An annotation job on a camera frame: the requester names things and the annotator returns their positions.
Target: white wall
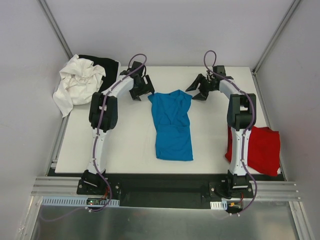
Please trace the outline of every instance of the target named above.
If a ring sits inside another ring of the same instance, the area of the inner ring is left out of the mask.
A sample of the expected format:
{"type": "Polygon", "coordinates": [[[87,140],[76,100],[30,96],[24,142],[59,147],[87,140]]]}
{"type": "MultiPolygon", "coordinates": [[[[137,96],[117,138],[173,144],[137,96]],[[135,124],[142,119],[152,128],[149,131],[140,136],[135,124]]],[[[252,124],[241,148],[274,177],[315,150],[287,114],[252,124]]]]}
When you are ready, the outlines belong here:
{"type": "Polygon", "coordinates": [[[73,54],[150,66],[253,68],[293,0],[47,0],[73,54]]]}
{"type": "Polygon", "coordinates": [[[14,239],[61,114],[52,94],[67,61],[36,0],[0,3],[0,239],[14,239]]]}
{"type": "Polygon", "coordinates": [[[257,75],[271,125],[280,131],[289,180],[299,183],[320,239],[320,1],[304,0],[257,75]]]}

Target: white tabletop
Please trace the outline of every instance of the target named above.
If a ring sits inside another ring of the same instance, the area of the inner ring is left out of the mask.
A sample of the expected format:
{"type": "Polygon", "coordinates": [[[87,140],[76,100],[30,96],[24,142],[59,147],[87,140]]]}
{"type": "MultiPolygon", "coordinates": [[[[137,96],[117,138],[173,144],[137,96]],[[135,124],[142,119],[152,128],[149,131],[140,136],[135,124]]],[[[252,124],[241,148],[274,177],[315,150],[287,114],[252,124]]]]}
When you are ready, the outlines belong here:
{"type": "MultiPolygon", "coordinates": [[[[247,93],[257,95],[248,67],[226,67],[228,76],[247,93]]],[[[204,67],[148,66],[147,73],[158,93],[185,90],[204,67]]],[[[219,91],[210,92],[206,101],[192,100],[188,111],[193,161],[169,161],[156,158],[156,129],[151,114],[151,102],[146,95],[133,101],[128,92],[118,100],[118,122],[112,130],[106,172],[130,174],[226,174],[228,98],[219,91]]],[[[74,106],[70,113],[56,173],[82,173],[87,169],[92,152],[92,128],[89,122],[90,104],[74,106]]],[[[256,99],[256,127],[266,121],[260,101],[256,99]]],[[[249,168],[253,174],[257,171],[249,168]]]]}

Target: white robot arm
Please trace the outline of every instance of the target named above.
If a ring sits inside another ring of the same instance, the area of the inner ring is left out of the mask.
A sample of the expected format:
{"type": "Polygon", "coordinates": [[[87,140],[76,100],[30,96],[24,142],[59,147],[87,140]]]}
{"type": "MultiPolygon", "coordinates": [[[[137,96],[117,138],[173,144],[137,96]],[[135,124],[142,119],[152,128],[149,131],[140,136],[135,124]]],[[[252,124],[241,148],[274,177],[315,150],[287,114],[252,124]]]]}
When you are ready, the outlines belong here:
{"type": "Polygon", "coordinates": [[[205,101],[211,91],[220,91],[229,99],[227,125],[232,133],[232,157],[225,182],[216,186],[214,192],[220,197],[230,199],[233,192],[251,188],[244,165],[248,166],[249,139],[251,128],[256,122],[256,115],[253,114],[253,111],[256,111],[256,95],[248,94],[253,104],[252,110],[247,96],[235,87],[232,77],[226,76],[224,66],[213,67],[213,72],[218,75],[213,75],[210,71],[207,71],[206,76],[199,74],[186,91],[196,90],[199,86],[200,93],[192,98],[194,100],[205,101]]]}
{"type": "Polygon", "coordinates": [[[142,65],[141,62],[134,61],[132,67],[123,71],[108,89],[92,95],[89,112],[92,127],[92,153],[87,169],[79,181],[81,188],[78,187],[78,194],[103,195],[106,191],[106,183],[99,173],[103,174],[106,170],[109,137],[118,121],[118,98],[130,92],[133,100],[141,101],[139,96],[155,93],[149,76],[143,74],[142,65]]]}
{"type": "MultiPolygon", "coordinates": [[[[134,79],[127,77],[122,82],[119,82],[123,79],[125,75],[120,75],[117,81],[110,86],[108,89],[102,92],[103,95],[107,93],[109,97],[115,97],[117,99],[121,98],[125,93],[129,92],[134,87],[134,79]]],[[[99,131],[97,135],[97,129],[92,129],[92,149],[95,150],[95,163],[100,173],[103,173],[106,170],[107,165],[107,145],[109,142],[109,136],[112,129],[107,131],[99,131]]],[[[96,174],[96,168],[93,163],[93,159],[90,160],[87,169],[90,173],[96,174]]]]}

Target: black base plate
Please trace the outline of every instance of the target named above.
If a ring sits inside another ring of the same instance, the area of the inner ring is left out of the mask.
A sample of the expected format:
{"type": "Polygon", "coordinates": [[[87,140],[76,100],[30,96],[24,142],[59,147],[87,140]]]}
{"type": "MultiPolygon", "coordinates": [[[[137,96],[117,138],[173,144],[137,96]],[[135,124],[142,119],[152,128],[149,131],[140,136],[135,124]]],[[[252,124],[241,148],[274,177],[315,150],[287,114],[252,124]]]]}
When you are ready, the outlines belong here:
{"type": "Polygon", "coordinates": [[[231,198],[241,198],[241,193],[243,193],[243,198],[245,199],[252,199],[254,197],[254,192],[252,189],[251,183],[249,183],[248,187],[246,189],[235,189],[227,193],[227,190],[225,188],[224,182],[210,182],[209,183],[209,189],[210,189],[210,197],[214,199],[220,199],[222,197],[228,199],[229,197],[225,197],[224,195],[229,195],[231,198]]]}
{"type": "MultiPolygon", "coordinates": [[[[81,177],[76,173],[55,173],[50,177],[81,177]]],[[[211,188],[221,184],[227,174],[104,174],[111,185],[113,199],[124,207],[210,209],[210,202],[221,201],[211,188]]],[[[257,181],[284,181],[282,174],[270,177],[255,174],[257,181]]]]}

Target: crumpled white shirt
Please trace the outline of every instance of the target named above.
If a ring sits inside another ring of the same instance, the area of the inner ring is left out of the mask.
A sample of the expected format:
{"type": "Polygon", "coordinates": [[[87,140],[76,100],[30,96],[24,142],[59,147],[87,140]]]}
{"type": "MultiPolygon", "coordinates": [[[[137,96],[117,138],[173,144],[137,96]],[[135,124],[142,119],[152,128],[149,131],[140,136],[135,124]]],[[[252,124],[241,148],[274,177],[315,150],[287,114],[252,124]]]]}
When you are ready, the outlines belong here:
{"type": "Polygon", "coordinates": [[[106,76],[106,71],[102,66],[93,64],[93,61],[79,58],[76,54],[60,71],[61,82],[53,94],[53,100],[63,118],[74,105],[89,103],[92,95],[101,87],[101,78],[106,76]]]}

